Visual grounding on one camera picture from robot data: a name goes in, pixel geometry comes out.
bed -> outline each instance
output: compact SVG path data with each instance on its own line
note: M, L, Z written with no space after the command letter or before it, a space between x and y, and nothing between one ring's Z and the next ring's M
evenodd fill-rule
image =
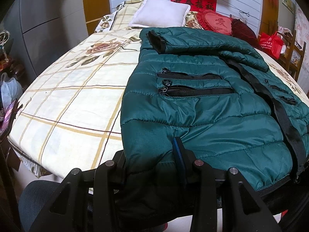
M51 172L64 178L75 167L93 169L123 149L121 100L141 46L141 29L128 23L142 2L125 1L104 16L94 34L50 65L22 95L23 107L8 140L37 177ZM187 15L186 27L201 28L195 12ZM270 56L258 52L309 106L292 77Z

white pillow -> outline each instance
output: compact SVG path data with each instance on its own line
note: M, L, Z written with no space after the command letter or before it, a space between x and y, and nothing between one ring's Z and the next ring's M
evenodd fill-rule
M144 0L129 27L182 27L191 6L167 0Z

zipper pull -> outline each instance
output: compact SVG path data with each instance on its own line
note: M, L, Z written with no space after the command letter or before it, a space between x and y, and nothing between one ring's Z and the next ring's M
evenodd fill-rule
M163 84L164 86L166 86L166 87L169 87L169 86L171 86L171 85L173 84L173 81L171 81L171 80L169 80L169 79L164 79L164 80L162 81L162 84Z
M168 88L167 88L167 87L162 87L162 88L159 88L159 92L160 92L160 93L166 93L166 92L167 92L167 90L168 90Z
M168 72L171 72L168 68L163 68L162 69L162 73L168 73Z

metal screw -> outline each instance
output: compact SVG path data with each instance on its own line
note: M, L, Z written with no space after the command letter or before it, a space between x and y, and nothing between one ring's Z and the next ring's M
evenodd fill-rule
M230 173L231 173L231 174L238 174L238 169L235 168L235 167L231 167L231 168L230 168Z
M76 175L79 173L79 171L80 171L79 168L74 168L71 170L71 174Z
M202 166L202 165L204 165L204 161L197 159L196 161L194 161L194 164L197 165L197 166Z
M105 162L105 165L107 167L112 167L115 164L115 162L113 160L108 160L107 162Z

black strap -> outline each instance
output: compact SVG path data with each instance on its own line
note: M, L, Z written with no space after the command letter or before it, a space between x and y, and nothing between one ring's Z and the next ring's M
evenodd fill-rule
M242 65L234 60L227 60L226 63L230 68L236 70L242 76L242 79L253 87L255 93L262 97L266 103L272 107L275 119L282 130L286 141L285 143L287 143L287 147L292 156L293 168L291 171L291 178L297 181L298 176L305 169L306 150L298 130L292 125L282 103L275 99L267 87L262 85L259 80Z

